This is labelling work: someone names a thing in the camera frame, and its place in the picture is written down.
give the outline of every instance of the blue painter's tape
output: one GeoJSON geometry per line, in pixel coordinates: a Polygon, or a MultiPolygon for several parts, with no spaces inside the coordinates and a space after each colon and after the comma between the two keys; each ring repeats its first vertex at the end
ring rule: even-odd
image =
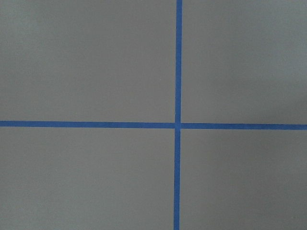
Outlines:
{"type": "Polygon", "coordinates": [[[175,161],[174,161],[174,230],[180,229],[180,134],[181,134],[181,49],[182,0],[176,8],[176,92],[175,92],[175,161]]]}
{"type": "Polygon", "coordinates": [[[175,124],[146,122],[0,121],[0,127],[175,128],[175,124]]]}
{"type": "Polygon", "coordinates": [[[183,129],[271,129],[307,130],[307,125],[291,124],[221,124],[221,123],[181,123],[183,129]]]}

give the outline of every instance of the gray floor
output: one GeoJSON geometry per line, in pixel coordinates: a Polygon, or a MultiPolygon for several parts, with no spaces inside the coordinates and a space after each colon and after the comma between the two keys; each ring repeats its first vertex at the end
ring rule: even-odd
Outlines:
{"type": "Polygon", "coordinates": [[[306,0],[184,0],[182,120],[307,123],[306,0]]]}
{"type": "Polygon", "coordinates": [[[305,230],[307,132],[183,130],[181,229],[305,230]]]}
{"type": "MultiPolygon", "coordinates": [[[[0,120],[174,122],[175,0],[0,0],[0,120]]],[[[183,0],[182,122],[307,124],[307,0],[183,0]]],[[[182,130],[182,230],[306,230],[307,131],[182,130]]],[[[0,230],[171,230],[173,129],[0,127],[0,230]]]]}
{"type": "Polygon", "coordinates": [[[0,229],[172,229],[173,136],[1,127],[0,229]]]}

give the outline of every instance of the gray rectangle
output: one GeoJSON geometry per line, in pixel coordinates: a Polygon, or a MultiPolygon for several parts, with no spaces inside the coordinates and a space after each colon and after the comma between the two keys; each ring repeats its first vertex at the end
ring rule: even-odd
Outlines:
{"type": "Polygon", "coordinates": [[[173,135],[0,128],[0,229],[172,229],[173,135]]]}
{"type": "Polygon", "coordinates": [[[182,120],[307,123],[307,1],[185,0],[182,120]]]}
{"type": "Polygon", "coordinates": [[[0,120],[173,122],[176,2],[1,0],[0,120]]]}
{"type": "Polygon", "coordinates": [[[307,132],[183,130],[182,230],[307,229],[307,132]]]}

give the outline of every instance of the blue tape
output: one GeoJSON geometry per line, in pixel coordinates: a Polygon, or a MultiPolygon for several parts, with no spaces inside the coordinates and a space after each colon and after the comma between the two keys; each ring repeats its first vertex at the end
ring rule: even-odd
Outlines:
{"type": "Polygon", "coordinates": [[[220,124],[220,123],[181,123],[183,129],[272,129],[307,130],[307,125],[291,124],[220,124]]]}
{"type": "Polygon", "coordinates": [[[175,128],[175,125],[174,123],[146,122],[0,121],[0,127],[175,128]]]}
{"type": "Polygon", "coordinates": [[[176,92],[175,92],[175,159],[174,159],[174,230],[180,228],[180,139],[181,139],[181,49],[182,0],[176,8],[176,92]]]}

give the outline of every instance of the grid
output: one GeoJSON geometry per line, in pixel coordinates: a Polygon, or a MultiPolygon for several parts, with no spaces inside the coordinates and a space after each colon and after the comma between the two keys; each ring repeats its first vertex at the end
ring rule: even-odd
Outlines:
{"type": "Polygon", "coordinates": [[[175,130],[174,153],[174,230],[180,224],[180,142],[181,129],[260,129],[260,130],[307,130],[303,124],[224,124],[181,122],[181,51],[182,51],[182,0],[176,6],[176,88],[175,122],[70,122],[70,121],[0,121],[0,127],[80,127],[80,128],[161,128],[175,130]]]}

